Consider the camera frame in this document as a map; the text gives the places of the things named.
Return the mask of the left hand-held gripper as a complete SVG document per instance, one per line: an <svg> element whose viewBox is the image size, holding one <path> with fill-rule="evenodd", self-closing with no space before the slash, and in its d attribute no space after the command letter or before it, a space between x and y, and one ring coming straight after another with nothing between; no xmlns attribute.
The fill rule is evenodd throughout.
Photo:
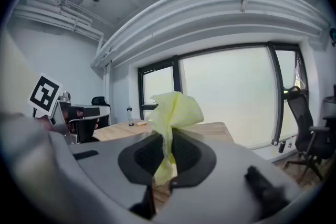
<svg viewBox="0 0 336 224"><path fill-rule="evenodd" d="M33 107L33 118L48 130L62 134L68 144L99 141L93 133L99 126L100 107L72 104L70 93L47 75L40 75L28 104Z"/></svg>

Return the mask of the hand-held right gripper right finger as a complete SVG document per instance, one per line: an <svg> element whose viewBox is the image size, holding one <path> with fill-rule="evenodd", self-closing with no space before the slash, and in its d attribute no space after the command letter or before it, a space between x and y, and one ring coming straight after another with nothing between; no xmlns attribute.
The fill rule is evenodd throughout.
<svg viewBox="0 0 336 224"><path fill-rule="evenodd" d="M270 161L253 151L207 135L181 130L213 149L217 162L212 173L198 186L177 188L154 217L155 223L252 223L258 204L244 178L255 166L275 187L284 187L286 198L301 194L298 184Z"/></svg>

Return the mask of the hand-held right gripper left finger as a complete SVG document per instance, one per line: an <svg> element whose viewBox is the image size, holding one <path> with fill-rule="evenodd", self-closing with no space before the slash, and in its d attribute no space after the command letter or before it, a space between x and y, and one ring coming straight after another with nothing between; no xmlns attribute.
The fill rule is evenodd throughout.
<svg viewBox="0 0 336 224"><path fill-rule="evenodd" d="M141 133L70 147L84 173L113 202L151 219L156 214L153 177L163 160L162 136Z"/></svg>

